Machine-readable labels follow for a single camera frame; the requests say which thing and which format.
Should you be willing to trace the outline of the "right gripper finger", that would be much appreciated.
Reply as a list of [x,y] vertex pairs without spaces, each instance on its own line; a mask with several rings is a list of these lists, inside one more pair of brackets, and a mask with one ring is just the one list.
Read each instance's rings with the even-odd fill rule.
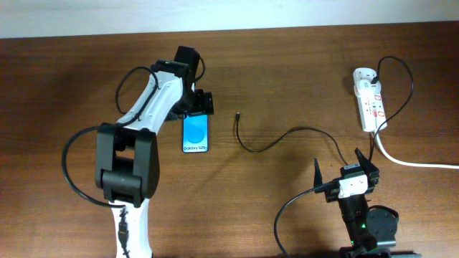
[[377,167],[368,158],[366,158],[358,148],[356,148],[354,152],[359,161],[359,165],[365,172],[375,172],[377,170]]
[[313,159],[314,164],[314,177],[313,177],[313,190],[315,194],[318,194],[323,191],[323,178],[318,164],[318,159]]

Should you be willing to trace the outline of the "blue screen Galaxy smartphone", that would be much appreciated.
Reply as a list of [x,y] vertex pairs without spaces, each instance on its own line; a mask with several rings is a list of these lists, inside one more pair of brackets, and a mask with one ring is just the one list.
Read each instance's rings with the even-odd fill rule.
[[206,153],[209,150],[208,116],[188,116],[183,120],[184,153]]

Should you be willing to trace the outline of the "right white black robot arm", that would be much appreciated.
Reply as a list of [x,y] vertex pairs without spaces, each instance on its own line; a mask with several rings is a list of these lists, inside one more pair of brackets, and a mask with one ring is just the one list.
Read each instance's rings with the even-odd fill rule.
[[355,154],[358,162],[342,167],[341,176],[328,183],[322,181],[318,161],[314,161],[313,191],[339,205],[351,241],[350,247],[340,248],[340,257],[390,257],[399,214],[386,206],[368,205],[366,195],[379,183],[379,169],[360,150]]

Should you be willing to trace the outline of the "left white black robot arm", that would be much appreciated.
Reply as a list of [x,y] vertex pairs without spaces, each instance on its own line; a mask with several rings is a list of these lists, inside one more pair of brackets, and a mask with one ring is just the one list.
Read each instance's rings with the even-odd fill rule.
[[153,256],[148,205],[160,175],[159,129],[168,120],[213,113],[211,95],[194,88],[200,60],[158,60],[133,107],[97,132],[95,183],[112,206],[117,257]]

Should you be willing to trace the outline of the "white USB charger plug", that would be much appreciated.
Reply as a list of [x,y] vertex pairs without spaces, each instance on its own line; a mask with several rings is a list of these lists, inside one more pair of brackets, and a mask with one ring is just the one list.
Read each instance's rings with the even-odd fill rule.
[[377,72],[371,68],[360,67],[354,70],[354,92],[357,97],[367,94],[379,94],[381,92],[381,83],[372,82],[377,76]]

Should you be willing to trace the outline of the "white power strip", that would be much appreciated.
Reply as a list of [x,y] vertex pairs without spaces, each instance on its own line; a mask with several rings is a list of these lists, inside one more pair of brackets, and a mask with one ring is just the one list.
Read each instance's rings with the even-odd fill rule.
[[381,89],[376,87],[376,90],[359,90],[355,86],[354,91],[359,107],[362,130],[367,133],[375,133],[387,119]]

